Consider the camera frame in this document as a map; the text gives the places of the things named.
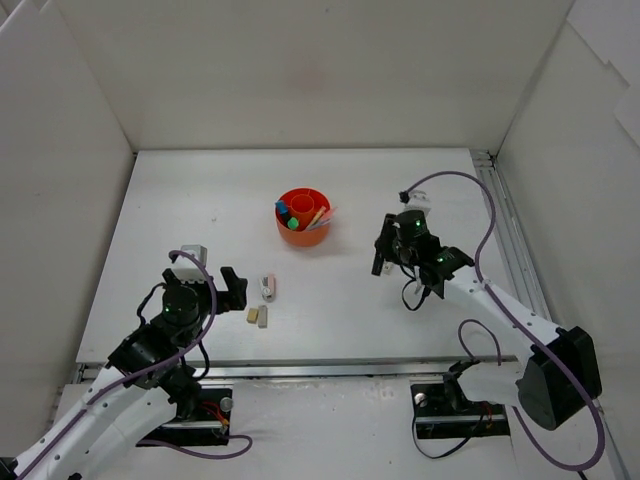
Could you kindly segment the small tan eraser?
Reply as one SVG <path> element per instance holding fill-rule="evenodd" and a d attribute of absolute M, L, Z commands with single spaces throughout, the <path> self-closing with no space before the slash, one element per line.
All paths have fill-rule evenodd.
<path fill-rule="evenodd" d="M 259 318 L 259 309 L 250 308 L 247 313 L 246 320 L 249 324 L 256 324 Z"/>

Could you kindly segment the long beige eraser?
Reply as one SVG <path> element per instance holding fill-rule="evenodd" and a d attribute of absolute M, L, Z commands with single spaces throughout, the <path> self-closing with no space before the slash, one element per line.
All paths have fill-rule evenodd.
<path fill-rule="evenodd" d="M 259 329 L 266 329 L 268 327 L 268 307 L 266 305 L 260 305 L 258 307 L 256 324 Z"/>

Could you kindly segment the pink white mini stapler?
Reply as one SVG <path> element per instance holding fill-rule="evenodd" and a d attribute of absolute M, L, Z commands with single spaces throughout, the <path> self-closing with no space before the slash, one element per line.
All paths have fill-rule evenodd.
<path fill-rule="evenodd" d="M 272 302 L 276 297 L 276 277 L 267 274 L 260 278 L 260 292 L 264 301 Z"/>

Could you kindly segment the blue clear gel pen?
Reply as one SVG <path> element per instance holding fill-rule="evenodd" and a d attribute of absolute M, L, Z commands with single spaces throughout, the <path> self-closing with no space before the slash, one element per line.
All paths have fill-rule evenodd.
<path fill-rule="evenodd" d="M 331 216 L 331 218 L 329 218 L 329 217 L 326 217 L 325 214 L 324 214 L 323 217 L 319 220 L 319 222 L 314 227 L 312 227 L 310 230 L 315 230 L 315 229 L 318 229 L 318 228 L 328 224 L 331 221 L 332 216 Z"/>

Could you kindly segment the yellow clear gel pen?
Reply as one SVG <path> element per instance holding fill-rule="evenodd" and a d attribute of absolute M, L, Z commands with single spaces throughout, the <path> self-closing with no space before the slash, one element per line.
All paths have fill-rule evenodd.
<path fill-rule="evenodd" d="M 306 227 L 306 231 L 310 230 L 312 227 L 314 227 L 319 220 L 323 217 L 323 215 L 326 212 L 326 208 L 324 206 L 322 206 L 313 216 L 313 218 L 311 219 L 311 221 L 309 222 L 309 224 Z"/>

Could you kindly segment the orange round compartment container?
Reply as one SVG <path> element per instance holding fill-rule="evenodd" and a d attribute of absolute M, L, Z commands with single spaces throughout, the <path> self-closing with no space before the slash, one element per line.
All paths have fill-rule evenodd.
<path fill-rule="evenodd" d="M 324 241 L 330 231 L 330 222 L 318 229 L 306 231 L 314 214 L 322 206 L 326 208 L 326 211 L 331 208 L 329 199 L 322 192 L 310 187 L 298 187 L 283 193 L 278 200 L 284 201 L 289 208 L 289 215 L 282 217 L 274 206 L 276 225 L 286 244 L 292 247 L 307 248 L 318 246 Z M 291 217 L 295 217 L 299 221 L 299 228 L 295 231 L 287 227 L 287 221 Z"/>

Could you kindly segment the green capped black highlighter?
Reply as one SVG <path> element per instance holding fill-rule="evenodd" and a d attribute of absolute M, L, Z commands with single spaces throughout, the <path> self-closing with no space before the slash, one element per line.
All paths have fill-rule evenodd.
<path fill-rule="evenodd" d="M 295 217 L 291 217 L 291 218 L 289 218 L 289 219 L 288 219 L 288 221 L 287 221 L 287 227 L 288 227 L 290 230 L 293 230 L 293 231 L 297 230 L 297 229 L 299 228 L 299 221 L 298 221 L 298 219 L 297 219 L 297 218 L 295 218 Z"/>

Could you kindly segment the blue capped black highlighter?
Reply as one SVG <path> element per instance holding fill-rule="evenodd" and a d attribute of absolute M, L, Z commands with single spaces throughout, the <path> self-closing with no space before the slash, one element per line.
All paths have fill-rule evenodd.
<path fill-rule="evenodd" d="M 287 207 L 287 205 L 285 204 L 285 202 L 284 202 L 284 201 L 282 201 L 282 200 L 278 200 L 278 201 L 275 203 L 275 207 L 276 207 L 277 212 L 278 212 L 282 217 L 285 217 L 285 216 L 289 215 L 289 208 Z"/>

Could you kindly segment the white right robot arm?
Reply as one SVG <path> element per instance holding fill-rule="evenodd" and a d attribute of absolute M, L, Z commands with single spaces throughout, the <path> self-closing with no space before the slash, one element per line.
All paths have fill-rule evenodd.
<path fill-rule="evenodd" d="M 449 409 L 464 412 L 480 402 L 518 407 L 552 431 L 600 396 L 591 337 L 579 327 L 566 330 L 538 316 L 480 278 L 470 256 L 430 233 L 423 211 L 386 214 L 374 249 L 373 275 L 381 275 L 387 264 L 398 266 L 421 301 L 434 294 L 466 310 L 517 360 L 454 364 L 442 388 Z"/>

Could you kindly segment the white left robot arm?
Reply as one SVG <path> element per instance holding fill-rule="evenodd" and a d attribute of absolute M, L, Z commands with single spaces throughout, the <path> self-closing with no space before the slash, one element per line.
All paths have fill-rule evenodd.
<path fill-rule="evenodd" d="M 22 454 L 2 459 L 2 478 L 86 479 L 164 424 L 195 415 L 201 378 L 185 356 L 202 346 L 217 316 L 247 306 L 247 280 L 231 267 L 220 272 L 224 290 L 202 266 L 166 269 L 160 312 L 140 321 L 59 422 Z"/>

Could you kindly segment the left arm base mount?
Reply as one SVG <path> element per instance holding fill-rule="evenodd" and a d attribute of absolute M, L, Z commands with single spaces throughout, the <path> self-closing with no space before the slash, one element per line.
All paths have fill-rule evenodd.
<path fill-rule="evenodd" d="M 227 446 L 231 434 L 233 386 L 205 380 L 188 417 L 175 417 L 146 435 L 139 445 L 163 442 L 178 447 Z"/>

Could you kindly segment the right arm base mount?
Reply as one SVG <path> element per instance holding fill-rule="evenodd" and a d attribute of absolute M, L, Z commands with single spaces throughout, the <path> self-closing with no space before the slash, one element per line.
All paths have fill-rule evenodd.
<path fill-rule="evenodd" d="M 479 364 L 478 360 L 456 362 L 436 383 L 413 383 L 411 434 L 415 447 L 430 460 L 446 459 L 462 450 L 471 440 L 508 437 L 510 426 L 506 408 L 487 401 L 471 401 L 458 384 L 462 373 Z M 442 453 L 425 450 L 420 442 L 458 440 Z"/>

